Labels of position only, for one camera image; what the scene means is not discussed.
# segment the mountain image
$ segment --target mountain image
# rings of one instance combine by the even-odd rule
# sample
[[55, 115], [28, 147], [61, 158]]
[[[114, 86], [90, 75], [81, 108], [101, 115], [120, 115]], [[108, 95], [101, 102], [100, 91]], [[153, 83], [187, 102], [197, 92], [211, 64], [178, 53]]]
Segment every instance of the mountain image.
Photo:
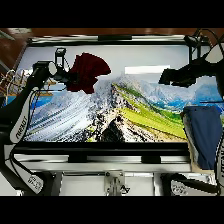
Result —
[[[94, 90], [91, 95], [63, 90], [39, 104], [24, 140], [185, 142], [180, 118], [184, 106], [221, 100], [215, 85], [205, 83], [191, 91], [190, 87], [159, 85], [126, 74], [98, 80]], [[222, 103], [214, 105], [224, 111]]]

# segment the black frame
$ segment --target black frame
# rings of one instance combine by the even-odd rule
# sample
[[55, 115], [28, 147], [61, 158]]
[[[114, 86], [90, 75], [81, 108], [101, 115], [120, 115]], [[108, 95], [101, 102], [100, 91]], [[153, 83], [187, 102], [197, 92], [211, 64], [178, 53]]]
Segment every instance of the black frame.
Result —
[[[127, 41], [131, 40], [130, 35], [126, 36], [106, 36], [95, 41], [45, 41], [33, 42], [28, 39], [26, 47], [48, 47], [48, 46], [81, 46], [81, 45], [186, 45], [184, 40], [167, 41]], [[201, 46], [210, 46], [202, 42]], [[117, 156], [189, 156], [187, 143], [88, 143], [88, 142], [25, 142], [16, 145], [15, 154], [30, 155], [117, 155]]]

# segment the folded blue fabric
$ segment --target folded blue fabric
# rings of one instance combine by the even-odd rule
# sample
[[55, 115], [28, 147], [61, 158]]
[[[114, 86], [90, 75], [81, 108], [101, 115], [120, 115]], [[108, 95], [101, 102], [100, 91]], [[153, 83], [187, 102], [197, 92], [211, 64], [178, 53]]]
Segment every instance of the folded blue fabric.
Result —
[[183, 112], [191, 123], [191, 134], [199, 154], [198, 165], [203, 170], [214, 170], [223, 131], [220, 113], [215, 106], [187, 106]]

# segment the dark red fabric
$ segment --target dark red fabric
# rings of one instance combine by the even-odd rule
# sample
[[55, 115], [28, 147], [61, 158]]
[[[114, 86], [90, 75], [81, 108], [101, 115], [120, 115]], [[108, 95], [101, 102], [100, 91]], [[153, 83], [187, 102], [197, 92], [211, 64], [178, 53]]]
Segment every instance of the dark red fabric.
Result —
[[94, 93], [93, 85], [97, 82], [96, 77], [108, 75], [111, 70], [108, 64], [100, 57], [89, 53], [76, 55], [75, 63], [69, 73], [78, 74], [79, 82], [77, 84], [68, 83], [67, 90], [78, 92], [83, 90], [87, 94]]

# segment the wooden floor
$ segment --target wooden floor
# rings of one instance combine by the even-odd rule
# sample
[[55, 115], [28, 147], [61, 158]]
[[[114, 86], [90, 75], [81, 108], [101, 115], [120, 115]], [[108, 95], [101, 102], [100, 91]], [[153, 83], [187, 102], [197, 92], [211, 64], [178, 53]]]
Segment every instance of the wooden floor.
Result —
[[[210, 29], [219, 37], [224, 33], [224, 28]], [[0, 28], [0, 30], [16, 39], [15, 41], [0, 39], [0, 60], [11, 69], [28, 37], [115, 34], [192, 35], [196, 28], [31, 28], [32, 32], [26, 34], [12, 34], [8, 28]], [[204, 31], [203, 34], [211, 38], [212, 43], [216, 42], [209, 32]]]

